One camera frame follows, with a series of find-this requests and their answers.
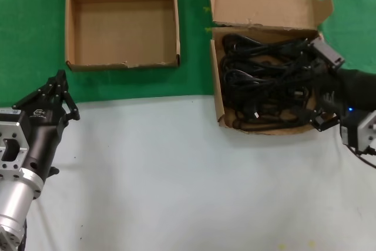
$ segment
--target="green backdrop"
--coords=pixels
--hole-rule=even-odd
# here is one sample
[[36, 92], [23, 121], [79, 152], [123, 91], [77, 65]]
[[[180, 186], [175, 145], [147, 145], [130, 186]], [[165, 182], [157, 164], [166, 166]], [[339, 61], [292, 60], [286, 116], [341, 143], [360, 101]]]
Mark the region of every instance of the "green backdrop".
[[[376, 72], [376, 0], [334, 0], [322, 25], [347, 68]], [[10, 106], [68, 71], [75, 101], [212, 94], [209, 0], [179, 0], [182, 65], [169, 69], [72, 73], [64, 62], [65, 0], [0, 0], [0, 105]]]

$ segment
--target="black cable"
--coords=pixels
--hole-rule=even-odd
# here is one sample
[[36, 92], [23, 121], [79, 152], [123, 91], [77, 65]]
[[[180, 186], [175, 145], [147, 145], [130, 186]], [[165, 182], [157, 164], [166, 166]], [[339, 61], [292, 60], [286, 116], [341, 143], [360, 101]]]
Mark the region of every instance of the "black cable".
[[25, 251], [26, 248], [26, 238], [27, 238], [28, 223], [25, 220], [25, 234], [23, 236], [21, 244], [18, 246], [18, 251]]
[[236, 114], [234, 128], [264, 131], [310, 123], [307, 105], [321, 62], [308, 45], [306, 39], [263, 44], [238, 34], [223, 38], [221, 88], [224, 105]]
[[360, 161], [362, 161], [362, 162], [366, 163], [368, 166], [371, 166], [372, 168], [376, 169], [376, 165], [374, 165], [374, 164], [370, 163], [369, 161], [365, 160], [364, 158], [362, 158], [362, 157], [360, 156], [360, 154], [358, 154], [357, 152], [355, 152], [355, 150], [352, 149], [351, 147], [349, 147], [349, 146], [346, 146], [346, 147], [347, 147], [348, 150], [350, 150], [351, 153], [354, 154], [354, 155], [355, 155]]

